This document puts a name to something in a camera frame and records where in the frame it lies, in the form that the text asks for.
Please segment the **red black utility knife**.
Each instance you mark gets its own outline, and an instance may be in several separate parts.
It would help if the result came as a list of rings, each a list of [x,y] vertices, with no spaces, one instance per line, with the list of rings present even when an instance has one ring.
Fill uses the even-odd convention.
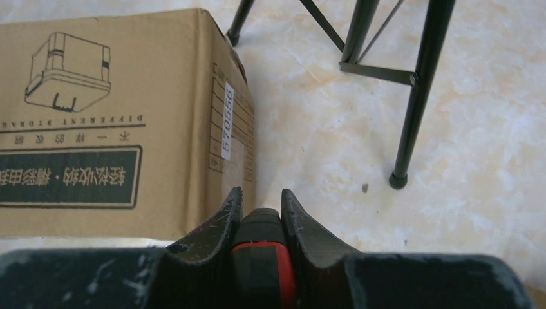
[[[238,308],[296,308],[297,288],[281,218],[258,208],[242,219],[231,248]]]

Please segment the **large cardboard express box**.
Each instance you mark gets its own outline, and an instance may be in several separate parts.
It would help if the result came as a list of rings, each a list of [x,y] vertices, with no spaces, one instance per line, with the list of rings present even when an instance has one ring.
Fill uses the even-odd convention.
[[[255,206],[254,103],[201,8],[1,26],[1,235],[178,239]]]

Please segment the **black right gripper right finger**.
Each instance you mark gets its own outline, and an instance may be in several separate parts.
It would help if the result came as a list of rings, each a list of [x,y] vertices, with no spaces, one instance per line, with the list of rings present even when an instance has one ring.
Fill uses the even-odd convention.
[[[303,308],[532,308],[501,259],[483,254],[361,252],[315,220],[295,194],[281,193]]]

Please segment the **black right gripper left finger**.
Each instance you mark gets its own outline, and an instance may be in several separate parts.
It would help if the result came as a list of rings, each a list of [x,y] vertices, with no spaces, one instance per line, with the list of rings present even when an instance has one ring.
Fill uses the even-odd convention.
[[[1,256],[2,308],[206,308],[226,291],[243,192],[165,247],[15,250]]]

